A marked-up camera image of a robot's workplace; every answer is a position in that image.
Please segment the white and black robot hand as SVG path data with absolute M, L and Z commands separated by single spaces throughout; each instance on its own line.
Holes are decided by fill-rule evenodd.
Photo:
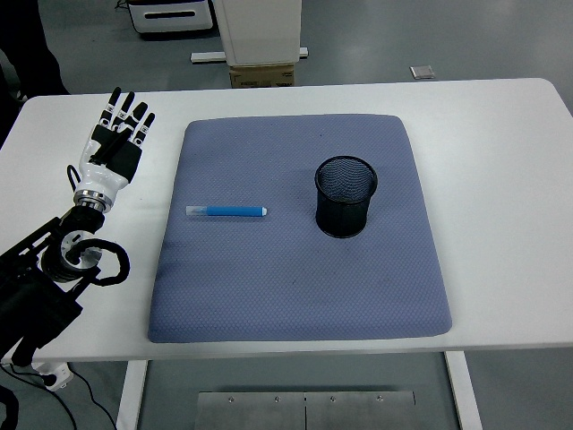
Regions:
M 133 105 L 135 94 L 115 88 L 92 129 L 79 168 L 81 181 L 75 197 L 98 197 L 112 205 L 137 171 L 142 145 L 155 120 L 145 102 Z

